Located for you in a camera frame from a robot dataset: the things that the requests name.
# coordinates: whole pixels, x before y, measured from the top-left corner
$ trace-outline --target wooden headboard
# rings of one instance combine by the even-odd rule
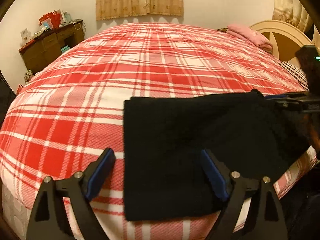
[[[267,20],[250,27],[266,36],[273,45],[273,55],[281,61],[289,61],[300,67],[295,53],[304,45],[311,45],[311,40],[289,23]]]

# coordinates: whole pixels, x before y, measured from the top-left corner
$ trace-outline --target white mattress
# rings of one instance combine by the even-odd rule
[[[25,240],[31,210],[15,199],[5,185],[2,187],[2,206],[4,219],[16,235]]]

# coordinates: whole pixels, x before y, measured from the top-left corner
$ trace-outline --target bed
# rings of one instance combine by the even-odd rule
[[[30,209],[45,176],[70,177],[105,147],[116,153],[111,178],[91,206],[111,240],[202,239],[217,218],[127,222],[123,207],[123,101],[131,96],[195,97],[212,93],[264,95],[302,91],[279,59],[250,42],[195,26],[138,23],[99,33],[64,53],[26,85],[0,131],[3,210],[26,237]],[[312,147],[274,184],[282,197],[316,164]],[[244,202],[236,226],[247,216]],[[81,233],[68,201],[76,238]]]

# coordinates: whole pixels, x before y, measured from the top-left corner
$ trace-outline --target black bag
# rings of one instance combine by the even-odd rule
[[[0,127],[2,126],[5,115],[9,109],[10,104],[17,95],[10,88],[9,84],[4,79],[0,71]]]

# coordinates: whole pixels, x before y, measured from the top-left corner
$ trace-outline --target drawer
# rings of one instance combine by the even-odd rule
[[[74,33],[75,33],[75,28],[74,27],[67,28],[67,29],[57,33],[58,41],[63,41],[66,38],[72,36]]]
[[[29,58],[25,61],[27,69],[30,69],[34,74],[43,70],[48,64],[44,57],[44,52],[36,57]]]
[[[36,41],[30,45],[21,55],[24,59],[32,58],[35,55],[44,51],[43,43],[41,40]]]
[[[75,30],[75,42],[79,44],[81,41],[84,40],[83,30],[80,28],[79,30]]]
[[[58,43],[57,35],[55,33],[45,37],[43,39],[43,44],[46,49]]]
[[[44,52],[44,58],[47,62],[47,65],[52,63],[60,55],[61,55],[61,49],[60,49],[60,45],[58,43],[56,45],[50,47],[49,50]]]

